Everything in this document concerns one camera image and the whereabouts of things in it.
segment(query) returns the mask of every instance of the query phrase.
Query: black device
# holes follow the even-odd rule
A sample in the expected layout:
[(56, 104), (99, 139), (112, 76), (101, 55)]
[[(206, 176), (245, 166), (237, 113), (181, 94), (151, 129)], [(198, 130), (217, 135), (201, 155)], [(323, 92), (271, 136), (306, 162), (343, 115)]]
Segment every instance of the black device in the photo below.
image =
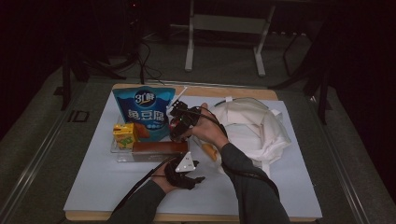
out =
[[(165, 166), (166, 180), (173, 186), (181, 189), (193, 189), (195, 184), (201, 183), (205, 177), (200, 176), (196, 178), (190, 178), (186, 176), (189, 172), (177, 172), (177, 167), (180, 165), (183, 157), (179, 157), (172, 161), (169, 161)], [(193, 161), (194, 167), (198, 165), (198, 161)]]
[(172, 104), (172, 111), (170, 115), (173, 116), (171, 122), (169, 123), (170, 128), (170, 138), (174, 142), (185, 141), (185, 139), (180, 138), (180, 136), (186, 132), (190, 126), (195, 126), (198, 119), (201, 117), (201, 109), (198, 106), (188, 108), (188, 106), (176, 100)]

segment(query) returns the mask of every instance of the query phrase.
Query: person's right hand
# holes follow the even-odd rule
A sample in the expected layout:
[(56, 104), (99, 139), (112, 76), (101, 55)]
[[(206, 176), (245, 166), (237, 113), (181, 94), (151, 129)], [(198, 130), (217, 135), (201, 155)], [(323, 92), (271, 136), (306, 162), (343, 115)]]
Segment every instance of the person's right hand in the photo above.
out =
[[(216, 119), (215, 116), (207, 111), (207, 103), (201, 105), (201, 114)], [(214, 145), (218, 150), (221, 150), (224, 145), (229, 143), (228, 138), (225, 136), (218, 124), (210, 119), (201, 116), (197, 124), (183, 133), (182, 137), (195, 135), (199, 139)]]

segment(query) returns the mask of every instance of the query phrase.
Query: gray sleeve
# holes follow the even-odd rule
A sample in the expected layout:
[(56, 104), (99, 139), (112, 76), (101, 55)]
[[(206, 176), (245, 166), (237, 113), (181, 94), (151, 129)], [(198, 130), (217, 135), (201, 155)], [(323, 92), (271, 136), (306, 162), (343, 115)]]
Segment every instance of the gray sleeve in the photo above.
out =
[[(262, 169), (253, 166), (251, 159), (231, 143), (222, 148), (221, 159), (232, 170), (267, 177)], [(226, 174), (235, 188), (241, 223), (290, 223), (283, 205), (266, 182), (230, 172)]]
[(154, 181), (149, 180), (138, 189), (130, 200), (107, 223), (151, 223), (157, 212), (157, 207), (165, 197), (165, 192)]

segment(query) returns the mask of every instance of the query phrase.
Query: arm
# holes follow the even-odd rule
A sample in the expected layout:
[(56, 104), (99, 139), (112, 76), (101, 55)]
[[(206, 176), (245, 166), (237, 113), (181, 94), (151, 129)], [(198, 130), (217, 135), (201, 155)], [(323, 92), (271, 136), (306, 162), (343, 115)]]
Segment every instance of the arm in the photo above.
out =
[[(214, 118), (214, 115), (207, 111), (207, 104), (202, 104), (202, 108), (202, 114)], [(222, 162), (232, 170), (267, 176), (262, 169), (253, 166), (251, 159), (231, 144), (221, 128), (211, 120), (200, 117), (196, 126), (183, 135), (192, 134), (213, 144), (219, 150)], [(235, 188), (241, 223), (290, 223), (280, 200), (266, 182), (231, 173), (227, 175)]]
[[(255, 166), (241, 150), (226, 144), (220, 151), (221, 159), (229, 168), (249, 173), (266, 173)], [(262, 180), (226, 172), (233, 182), (238, 199), (241, 223), (290, 223), (288, 214), (273, 189)]]
[(177, 189), (166, 180), (165, 166), (166, 164), (154, 172), (151, 179), (138, 189), (128, 202), (110, 217), (107, 223), (151, 223), (158, 205), (166, 194)]

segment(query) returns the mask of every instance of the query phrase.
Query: white paper sheet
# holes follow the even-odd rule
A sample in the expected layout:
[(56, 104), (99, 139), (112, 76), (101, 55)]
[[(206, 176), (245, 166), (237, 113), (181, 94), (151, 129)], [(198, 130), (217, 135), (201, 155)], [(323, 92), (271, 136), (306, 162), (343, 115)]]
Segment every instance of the white paper sheet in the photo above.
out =
[[(208, 103), (222, 98), (182, 96), (189, 106)], [(322, 217), (303, 156), (283, 102), (262, 101), (270, 109), (283, 114), (283, 124), (291, 146), (284, 149), (282, 158), (271, 164), (271, 178), (277, 184), (280, 200), (289, 217)], [(64, 206), (64, 211), (113, 211), (131, 187), (146, 175), (157, 162), (117, 162), (117, 153), (111, 153), (112, 127), (120, 111), (112, 93), (99, 120), (87, 154)], [(217, 165), (190, 139), (194, 160), (200, 163), (189, 176), (206, 179), (192, 190), (179, 189), (169, 193), (158, 207), (158, 213), (238, 215), (233, 185), (227, 175), (220, 174)]]

